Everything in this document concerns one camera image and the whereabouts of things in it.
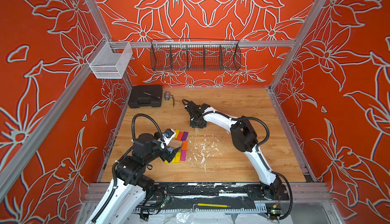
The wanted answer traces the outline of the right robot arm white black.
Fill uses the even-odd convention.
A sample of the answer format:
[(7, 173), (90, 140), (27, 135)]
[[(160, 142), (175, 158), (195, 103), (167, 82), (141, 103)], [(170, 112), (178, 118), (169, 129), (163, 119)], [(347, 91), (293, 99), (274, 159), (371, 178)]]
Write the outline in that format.
[[(267, 200), (289, 199), (287, 186), (282, 183), (286, 180), (281, 174), (272, 170), (264, 157), (260, 146), (270, 137), (268, 126), (255, 117), (234, 117), (217, 111), (208, 104), (196, 105), (193, 101), (182, 100), (185, 110), (190, 116), (192, 128), (205, 128), (208, 123), (216, 124), (230, 132), (234, 147), (244, 153), (254, 167), (262, 187), (263, 195)], [(262, 141), (258, 141), (252, 121), (260, 123), (266, 132)]]

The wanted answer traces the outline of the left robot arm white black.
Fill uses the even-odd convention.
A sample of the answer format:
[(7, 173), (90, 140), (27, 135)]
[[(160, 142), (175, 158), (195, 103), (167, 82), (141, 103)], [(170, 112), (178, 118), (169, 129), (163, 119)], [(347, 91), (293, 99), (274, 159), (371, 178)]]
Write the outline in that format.
[[(136, 120), (144, 117), (157, 129), (155, 134), (136, 135)], [(156, 159), (173, 162), (180, 147), (169, 146), (176, 133), (173, 129), (161, 131), (157, 122), (150, 116), (138, 113), (132, 119), (133, 145), (117, 160), (111, 169), (112, 180), (103, 198), (86, 221), (88, 224), (123, 224), (134, 210), (140, 215), (147, 211), (160, 211), (166, 194), (154, 187), (153, 179), (145, 176)]]

